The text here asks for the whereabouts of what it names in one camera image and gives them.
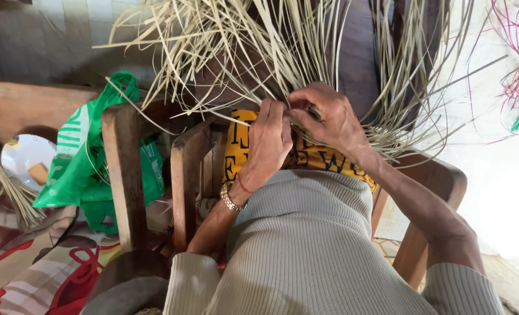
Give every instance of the left hand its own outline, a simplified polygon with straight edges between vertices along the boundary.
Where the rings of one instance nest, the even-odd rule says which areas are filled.
[[[290,118],[285,104],[264,99],[258,118],[250,126],[248,161],[240,171],[242,185],[252,192],[259,189],[283,165],[292,148]]]

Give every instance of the grey ribbed sweater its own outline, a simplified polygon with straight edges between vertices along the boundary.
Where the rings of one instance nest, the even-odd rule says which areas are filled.
[[[164,314],[503,314],[464,266],[432,266],[423,293],[411,289],[371,244],[371,209],[365,182],[277,172],[231,229],[222,277],[209,257],[174,257]]]

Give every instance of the sweater sleeve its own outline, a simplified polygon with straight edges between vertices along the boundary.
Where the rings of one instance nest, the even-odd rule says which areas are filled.
[[[164,315],[200,315],[214,296],[220,281],[211,257],[180,253],[174,256]]]
[[[440,315],[504,314],[492,283],[479,272],[453,263],[429,268],[421,295]]]

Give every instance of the gold wristwatch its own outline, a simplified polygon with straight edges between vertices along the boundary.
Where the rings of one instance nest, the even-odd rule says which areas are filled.
[[[246,202],[244,204],[242,204],[241,206],[233,203],[232,200],[230,199],[230,197],[228,196],[228,190],[230,190],[231,186],[232,186],[231,182],[226,182],[226,183],[224,183],[224,185],[222,185],[221,199],[224,200],[228,209],[230,209],[232,211],[241,211],[244,208],[246,208],[248,201],[246,200]]]

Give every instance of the white plate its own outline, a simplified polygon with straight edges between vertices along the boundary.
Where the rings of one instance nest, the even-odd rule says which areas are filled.
[[[49,172],[56,154],[57,146],[50,140],[33,134],[20,134],[4,145],[1,164],[8,176],[39,192],[43,186],[38,185],[28,170],[41,162]]]

